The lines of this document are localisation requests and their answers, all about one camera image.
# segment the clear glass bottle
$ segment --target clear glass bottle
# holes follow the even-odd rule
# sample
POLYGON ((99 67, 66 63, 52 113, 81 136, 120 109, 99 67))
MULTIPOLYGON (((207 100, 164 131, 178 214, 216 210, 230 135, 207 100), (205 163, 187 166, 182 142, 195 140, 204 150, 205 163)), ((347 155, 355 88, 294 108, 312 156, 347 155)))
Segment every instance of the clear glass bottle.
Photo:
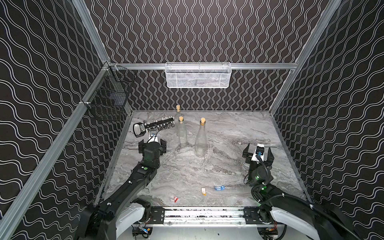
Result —
POLYGON ((205 134, 205 118, 201 118, 200 129, 195 141, 195 154, 198 157, 203 157, 207 151, 207 136, 205 134))
POLYGON ((180 147, 186 147, 188 145, 188 141, 187 141, 187 127, 185 126, 184 118, 180 116, 178 122, 179 122, 179 125, 177 127, 179 132, 180 147))
POLYGON ((176 135, 179 135, 179 117, 181 116, 180 105, 176 105, 176 115, 173 118, 175 120, 176 135))

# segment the small packet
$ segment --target small packet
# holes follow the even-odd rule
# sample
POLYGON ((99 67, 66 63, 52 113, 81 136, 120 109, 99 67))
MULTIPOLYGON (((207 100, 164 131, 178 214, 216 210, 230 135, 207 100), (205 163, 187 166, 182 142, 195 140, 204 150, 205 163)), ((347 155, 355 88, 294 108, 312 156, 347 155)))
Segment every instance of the small packet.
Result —
POLYGON ((224 187, 224 185, 222 185, 222 186, 215 186, 215 190, 216 191, 221 191, 221 190, 224 190, 225 189, 225 187, 224 187))

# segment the black patterned wall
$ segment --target black patterned wall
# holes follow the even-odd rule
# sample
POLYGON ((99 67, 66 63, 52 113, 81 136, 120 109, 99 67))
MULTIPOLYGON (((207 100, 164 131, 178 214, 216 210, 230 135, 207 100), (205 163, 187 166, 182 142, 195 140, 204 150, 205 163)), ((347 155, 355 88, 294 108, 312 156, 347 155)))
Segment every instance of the black patterned wall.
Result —
POLYGON ((85 2, 115 63, 291 63, 328 1, 85 2))
MULTIPOLYGON (((130 81, 126 70, 118 78, 130 81)), ((164 71, 136 72, 128 101, 136 110, 269 110, 289 70, 233 70, 228 88, 168 88, 164 71)))
POLYGON ((275 119, 316 203, 384 239, 384 1, 344 0, 275 119))
POLYGON ((0 218, 102 63, 68 0, 0 0, 0 218))
POLYGON ((124 121, 84 115, 12 239, 74 238, 80 212, 94 203, 123 126, 124 121))

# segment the marble surface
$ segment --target marble surface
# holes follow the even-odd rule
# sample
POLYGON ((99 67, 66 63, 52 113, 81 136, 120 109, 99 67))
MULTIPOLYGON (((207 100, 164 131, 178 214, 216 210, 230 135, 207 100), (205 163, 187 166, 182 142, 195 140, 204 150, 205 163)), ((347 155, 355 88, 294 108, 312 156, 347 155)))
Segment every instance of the marble surface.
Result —
MULTIPOLYGON (((131 169, 141 161, 137 143, 148 136, 136 138, 132 126, 136 122, 152 122, 175 112, 134 112, 115 171, 104 193, 109 197, 131 174, 131 169)), ((271 182, 287 193, 303 197, 303 191, 281 145, 267 112, 183 112, 187 125, 188 146, 180 148, 176 128, 161 131, 159 138, 167 141, 167 153, 160 157, 161 166, 151 183, 139 192, 152 205, 159 206, 256 206, 249 186, 243 184, 249 164, 242 152, 250 143, 250 152, 257 143, 271 148, 275 160, 271 182), (208 150, 205 157, 194 154, 194 143, 200 118, 206 118, 205 127, 208 150), (225 190, 215 191, 215 185, 225 190), (207 195, 201 193, 205 187, 207 195)))

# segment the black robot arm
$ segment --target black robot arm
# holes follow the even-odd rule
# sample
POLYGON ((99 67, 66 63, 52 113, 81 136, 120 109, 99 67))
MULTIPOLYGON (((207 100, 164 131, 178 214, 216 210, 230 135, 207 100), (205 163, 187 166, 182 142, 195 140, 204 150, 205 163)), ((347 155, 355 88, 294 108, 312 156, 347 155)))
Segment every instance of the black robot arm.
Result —
MULTIPOLYGON (((76 240, 115 240, 116 220, 124 209, 130 205, 134 197, 155 177, 160 167, 160 155, 166 152, 166 141, 139 143, 139 152, 143 153, 143 159, 132 171, 128 180, 119 187, 108 199, 99 203, 96 207, 88 206, 80 216, 76 240)), ((145 207, 141 219, 145 222, 149 219, 150 204, 137 199, 135 202, 145 207)))
POLYGON ((264 147, 259 145, 254 153, 250 153, 248 144, 243 157, 250 164, 247 184, 252 187, 254 199, 261 204, 262 221, 269 222, 273 218, 314 240, 360 239, 350 219, 337 207, 311 204, 270 184, 274 157, 269 149, 267 159, 264 159, 264 147))

